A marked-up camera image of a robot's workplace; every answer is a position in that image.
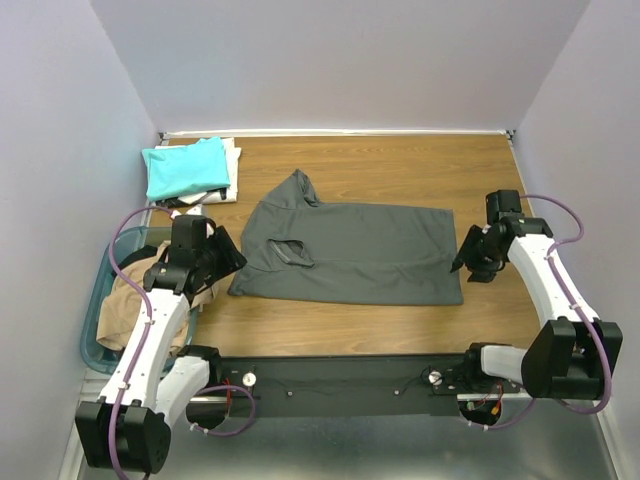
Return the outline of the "teal plastic bin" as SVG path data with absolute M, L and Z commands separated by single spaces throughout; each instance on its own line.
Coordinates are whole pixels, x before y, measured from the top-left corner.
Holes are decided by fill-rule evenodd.
M 114 246 L 114 258 L 121 264 L 129 255 L 149 245 L 158 247 L 169 240 L 169 227 L 134 227 L 124 230 Z M 94 282 L 87 313 L 80 336 L 80 354 L 87 367 L 110 376 L 118 365 L 120 354 L 98 343 L 97 328 L 104 299 L 111 293 L 115 274 L 110 263 L 109 248 L 106 248 Z

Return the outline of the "black garment in bin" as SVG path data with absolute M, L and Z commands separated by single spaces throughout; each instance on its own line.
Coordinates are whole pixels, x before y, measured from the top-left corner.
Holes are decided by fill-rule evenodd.
M 145 245 L 126 256 L 119 264 L 118 268 L 127 275 L 138 275 L 145 272 L 157 259 L 158 247 Z

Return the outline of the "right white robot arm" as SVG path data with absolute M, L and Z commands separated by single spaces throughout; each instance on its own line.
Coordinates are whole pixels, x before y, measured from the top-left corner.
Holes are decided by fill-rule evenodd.
M 475 283 L 489 283 L 507 265 L 520 275 L 533 301 L 540 331 L 526 349 L 474 343 L 465 353 L 460 379 L 480 392 L 503 379 L 533 399 L 553 399 L 580 412 L 608 404 L 623 334 L 603 321 L 579 293 L 548 223 L 525 215 L 522 194 L 497 190 L 485 198 L 486 224 L 472 226 L 451 269 L 467 269 Z

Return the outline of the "beige crumpled t-shirt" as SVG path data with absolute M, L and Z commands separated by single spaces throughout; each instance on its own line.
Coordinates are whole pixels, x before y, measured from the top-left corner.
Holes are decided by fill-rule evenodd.
M 163 253 L 168 246 L 168 240 L 160 244 L 155 262 L 159 260 L 160 254 Z M 145 272 L 140 272 L 134 276 L 124 274 L 138 286 L 142 286 Z M 97 342 L 109 350 L 116 352 L 122 351 L 130 339 L 141 303 L 141 296 L 134 288 L 116 276 L 111 293 L 103 300 L 101 305 L 96 333 Z

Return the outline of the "aluminium frame rail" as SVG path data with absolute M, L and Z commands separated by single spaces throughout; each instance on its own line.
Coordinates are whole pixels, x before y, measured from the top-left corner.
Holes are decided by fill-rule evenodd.
M 239 385 L 250 391 L 255 382 L 255 375 L 247 373 Z M 344 427 L 357 444 L 371 439 L 366 427 L 356 426 L 357 420 L 370 422 L 375 417 L 395 418 L 403 424 L 403 429 L 387 437 L 388 448 L 408 448 L 420 439 L 427 441 L 431 451 L 460 447 L 464 457 L 478 453 L 494 465 L 507 462 L 509 473 L 514 478 L 528 475 L 547 478 L 567 476 L 571 479 L 628 477 L 628 470 L 616 452 L 612 416 L 608 410 L 582 414 L 553 399 L 533 399 L 521 386 L 509 383 L 515 387 L 515 392 L 506 393 L 502 386 L 496 386 L 483 398 L 469 398 L 460 403 L 456 416 L 294 418 L 307 419 L 313 426 Z M 186 431 L 212 439 L 216 444 L 233 447 L 239 447 L 259 433 L 264 433 L 269 441 L 276 443 L 288 445 L 293 441 L 292 435 L 280 430 L 277 423 L 281 419 L 294 418 L 259 419 L 256 414 L 249 414 L 244 419 L 234 419 L 225 415 L 219 425 L 208 428 L 189 421 L 186 410 L 173 426 L 167 459 L 177 448 L 179 434 Z M 87 463 L 75 419 L 71 442 L 77 458 Z

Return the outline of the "dark grey t-shirt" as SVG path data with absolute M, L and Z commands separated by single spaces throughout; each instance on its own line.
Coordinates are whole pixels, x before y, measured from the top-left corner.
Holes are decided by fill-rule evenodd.
M 327 203 L 294 171 L 256 205 L 232 296 L 345 304 L 460 305 L 452 211 Z

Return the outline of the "white folded t-shirt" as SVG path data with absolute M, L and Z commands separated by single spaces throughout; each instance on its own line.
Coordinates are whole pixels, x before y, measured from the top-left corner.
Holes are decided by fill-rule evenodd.
M 151 202 L 185 206 L 237 201 L 241 148 L 232 138 L 158 146 L 143 150 L 142 155 Z

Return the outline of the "teal folded t-shirt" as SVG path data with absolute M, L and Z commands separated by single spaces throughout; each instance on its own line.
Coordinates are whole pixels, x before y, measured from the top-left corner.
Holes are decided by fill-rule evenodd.
M 146 196 L 161 201 L 231 186 L 226 152 L 219 137 L 174 148 L 143 149 Z

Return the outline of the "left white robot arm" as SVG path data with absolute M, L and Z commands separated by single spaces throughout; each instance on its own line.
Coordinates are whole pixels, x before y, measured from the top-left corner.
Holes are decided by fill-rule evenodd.
M 246 263 L 226 229 L 202 214 L 181 214 L 172 221 L 167 249 L 143 276 L 133 281 L 111 264 L 116 276 L 141 297 L 131 336 L 107 384 L 94 401 L 79 403 L 75 425 L 86 461 L 125 479 L 145 478 L 164 466 L 172 429 L 197 395 L 252 393 L 225 380 L 219 351 L 183 347 L 172 368 L 165 367 L 173 339 L 192 310 L 195 297 Z

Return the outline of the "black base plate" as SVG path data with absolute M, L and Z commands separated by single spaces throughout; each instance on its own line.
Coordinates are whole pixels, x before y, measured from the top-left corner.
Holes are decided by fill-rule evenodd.
M 483 398 L 506 380 L 466 370 L 461 354 L 226 357 L 224 379 L 239 385 L 256 377 L 246 397 L 216 393 L 196 397 L 186 417 L 208 428 L 225 415 L 244 419 L 376 415 L 456 416 L 460 403 Z

